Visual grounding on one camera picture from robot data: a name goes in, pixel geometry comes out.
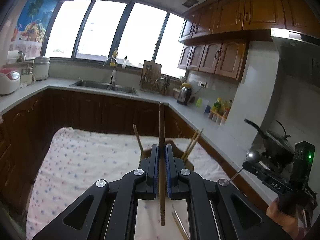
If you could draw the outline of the right hand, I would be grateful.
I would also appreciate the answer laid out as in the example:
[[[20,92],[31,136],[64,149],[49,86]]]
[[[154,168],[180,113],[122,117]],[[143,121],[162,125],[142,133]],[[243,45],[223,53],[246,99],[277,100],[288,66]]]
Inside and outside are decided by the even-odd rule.
[[[297,215],[293,217],[278,210],[278,199],[276,198],[266,210],[266,214],[274,222],[279,224],[292,239],[303,239],[304,229],[298,227]]]

